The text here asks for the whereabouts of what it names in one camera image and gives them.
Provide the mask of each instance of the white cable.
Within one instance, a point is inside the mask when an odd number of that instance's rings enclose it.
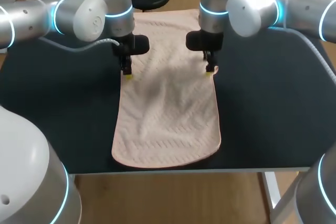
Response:
[[[50,39],[47,39],[47,38],[44,38],[44,37],[41,37],[40,40],[50,44],[50,45],[53,45],[55,47],[58,47],[60,49],[63,49],[63,50],[66,50],[66,51],[69,51],[69,52],[82,52],[82,51],[85,51],[85,50],[88,50],[89,48],[91,47],[94,47],[94,46],[97,46],[99,44],[103,44],[103,43],[112,43],[112,44],[115,44],[116,46],[119,46],[120,43],[117,42],[116,40],[114,39],[101,39],[101,40],[97,40],[96,42],[92,43],[92,44],[89,44],[85,47],[80,47],[80,48],[71,48],[71,47],[66,47],[66,46],[63,46],[59,43],[56,43]]]
[[[328,75],[330,76],[331,80],[336,85],[336,75],[334,74],[332,69],[329,67],[328,63],[323,58],[322,54],[318,51],[318,49],[314,46],[314,44],[305,35],[303,35],[299,31],[296,31],[296,30],[290,29],[290,28],[270,27],[270,29],[282,30],[282,31],[286,31],[286,32],[289,32],[289,33],[292,33],[292,34],[295,34],[295,35],[299,36],[308,45],[308,47],[313,51],[313,53],[317,56],[317,58],[319,59],[319,61],[322,64],[322,66],[327,71]]]
[[[292,34],[295,34],[295,35],[299,36],[307,44],[307,46],[313,51],[313,53],[316,55],[316,57],[321,62],[324,69],[327,71],[327,74],[329,75],[329,77],[331,78],[333,83],[336,85],[336,75],[334,74],[332,69],[329,67],[328,63],[325,61],[325,59],[323,58],[323,56],[319,52],[319,50],[314,46],[314,44],[305,35],[303,35],[299,31],[296,31],[296,30],[291,29],[291,28],[287,28],[286,19],[287,19],[288,2],[289,2],[289,0],[285,0],[285,13],[284,13],[285,18],[284,18],[284,21],[283,21],[283,24],[284,24],[283,26],[284,27],[283,28],[282,27],[270,27],[270,29],[286,31],[288,33],[292,33]]]

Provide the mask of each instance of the black tabletop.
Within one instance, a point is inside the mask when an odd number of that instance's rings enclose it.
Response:
[[[82,45],[68,36],[49,38]],[[228,27],[217,58],[221,147],[173,169],[308,167],[331,147],[336,87],[300,38],[275,30],[240,38]],[[36,124],[70,173],[140,170],[111,156],[119,96],[110,45],[74,54],[40,40],[21,42],[0,72],[0,104]]]

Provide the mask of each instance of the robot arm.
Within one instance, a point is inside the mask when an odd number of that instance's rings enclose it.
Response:
[[[187,48],[203,51],[207,71],[214,71],[214,52],[222,47],[225,20],[233,30],[249,37],[261,29],[275,26],[295,29],[303,34],[336,42],[336,0],[201,0],[200,31],[187,35]]]
[[[0,48],[48,33],[94,41],[103,30],[120,43],[112,49],[123,73],[131,74],[131,55],[149,50],[148,38],[132,33],[131,0],[26,0],[0,6]]]

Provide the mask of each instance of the pink towel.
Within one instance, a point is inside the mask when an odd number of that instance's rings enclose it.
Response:
[[[214,154],[221,134],[213,75],[202,52],[189,51],[185,36],[199,30],[198,11],[136,13],[135,34],[150,51],[132,56],[132,79],[121,77],[112,156],[141,168],[186,165]]]

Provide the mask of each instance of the wooden floor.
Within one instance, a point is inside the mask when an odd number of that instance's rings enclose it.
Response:
[[[197,8],[198,3],[171,0],[160,11]],[[336,65],[336,46],[324,46]],[[282,194],[295,176],[277,173]],[[77,186],[83,224],[269,223],[256,173],[87,175],[78,177]],[[294,223],[292,217],[287,221]]]

